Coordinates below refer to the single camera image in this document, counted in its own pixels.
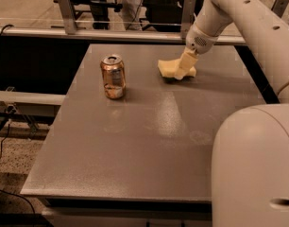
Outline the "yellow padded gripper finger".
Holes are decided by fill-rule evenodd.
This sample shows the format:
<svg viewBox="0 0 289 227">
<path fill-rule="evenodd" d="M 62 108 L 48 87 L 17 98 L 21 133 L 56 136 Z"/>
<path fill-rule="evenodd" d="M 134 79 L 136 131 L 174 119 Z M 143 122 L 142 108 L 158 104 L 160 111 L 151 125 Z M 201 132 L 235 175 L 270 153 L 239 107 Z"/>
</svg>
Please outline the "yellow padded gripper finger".
<svg viewBox="0 0 289 227">
<path fill-rule="evenodd" d="M 178 59 L 178 65 L 174 73 L 174 78 L 182 80 L 184 77 L 194 77 L 196 75 L 195 65 L 197 61 L 198 56 L 196 52 L 185 48 Z"/>
</svg>

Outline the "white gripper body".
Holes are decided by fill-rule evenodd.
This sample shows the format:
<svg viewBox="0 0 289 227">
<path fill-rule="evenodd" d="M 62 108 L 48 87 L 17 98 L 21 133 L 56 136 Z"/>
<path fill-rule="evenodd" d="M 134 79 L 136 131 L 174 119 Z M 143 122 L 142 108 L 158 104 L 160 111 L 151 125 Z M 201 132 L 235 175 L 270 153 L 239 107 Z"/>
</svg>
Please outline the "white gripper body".
<svg viewBox="0 0 289 227">
<path fill-rule="evenodd" d="M 207 35 L 196 24 L 192 24 L 186 35 L 185 51 L 193 54 L 204 54 L 216 43 L 218 37 Z"/>
</svg>

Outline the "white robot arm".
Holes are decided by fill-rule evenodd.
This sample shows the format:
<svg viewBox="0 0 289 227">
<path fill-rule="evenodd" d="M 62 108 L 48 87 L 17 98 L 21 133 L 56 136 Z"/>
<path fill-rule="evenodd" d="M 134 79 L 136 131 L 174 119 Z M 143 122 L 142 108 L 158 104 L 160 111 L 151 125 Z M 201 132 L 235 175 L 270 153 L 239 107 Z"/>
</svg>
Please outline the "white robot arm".
<svg viewBox="0 0 289 227">
<path fill-rule="evenodd" d="M 260 0 L 205 0 L 186 45 L 207 52 L 235 24 L 278 103 L 243 108 L 212 147 L 212 227 L 289 227 L 289 26 Z"/>
</svg>

